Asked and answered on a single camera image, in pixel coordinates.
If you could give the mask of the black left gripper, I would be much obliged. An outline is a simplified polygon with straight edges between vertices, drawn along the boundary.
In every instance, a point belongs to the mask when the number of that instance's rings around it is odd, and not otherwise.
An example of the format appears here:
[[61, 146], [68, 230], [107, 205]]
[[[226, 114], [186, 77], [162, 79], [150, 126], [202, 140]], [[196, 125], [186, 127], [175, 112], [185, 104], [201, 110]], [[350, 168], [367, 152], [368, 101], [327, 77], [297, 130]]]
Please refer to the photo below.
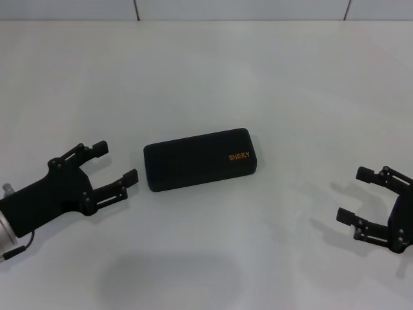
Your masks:
[[128, 188], [138, 183], [136, 169], [115, 182], [93, 189], [80, 169], [84, 163], [108, 153], [106, 141], [91, 147], [80, 143], [48, 163], [41, 180], [1, 200], [1, 212], [16, 237], [21, 238], [68, 212], [91, 216], [128, 198]]

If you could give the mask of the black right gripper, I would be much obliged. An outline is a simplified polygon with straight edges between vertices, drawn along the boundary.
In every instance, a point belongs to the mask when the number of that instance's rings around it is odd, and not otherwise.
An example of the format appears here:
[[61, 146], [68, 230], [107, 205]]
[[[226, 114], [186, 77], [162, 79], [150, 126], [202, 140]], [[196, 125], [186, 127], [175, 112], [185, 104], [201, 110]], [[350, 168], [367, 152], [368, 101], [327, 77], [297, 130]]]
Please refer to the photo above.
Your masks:
[[385, 247], [397, 254], [403, 253], [412, 245], [412, 179], [388, 166], [377, 173], [360, 167], [356, 179], [385, 187], [399, 195], [387, 225], [370, 222], [343, 208], [337, 210], [336, 220], [354, 226], [355, 240]]

